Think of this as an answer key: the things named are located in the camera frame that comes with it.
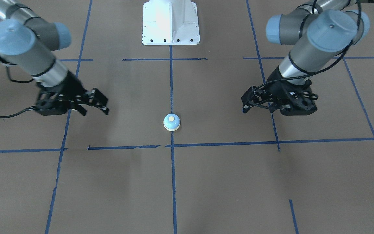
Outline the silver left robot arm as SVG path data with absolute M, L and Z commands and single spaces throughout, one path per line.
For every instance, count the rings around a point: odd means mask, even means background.
M 359 0 L 311 0 L 289 14 L 272 16 L 267 40 L 293 47 L 264 84 L 242 95 L 242 112 L 258 107 L 285 116 L 313 114 L 318 95 L 310 77 L 336 65 L 369 30 L 370 19 Z

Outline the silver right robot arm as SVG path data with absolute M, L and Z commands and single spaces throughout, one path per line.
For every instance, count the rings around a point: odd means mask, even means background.
M 71 44 L 71 33 L 62 23 L 47 22 L 17 0 L 0 0 L 0 63 L 19 66 L 40 89 L 36 104 L 20 113 L 63 115 L 68 110 L 85 116 L 84 105 L 109 113 L 108 98 L 98 89 L 86 90 L 53 51 Z

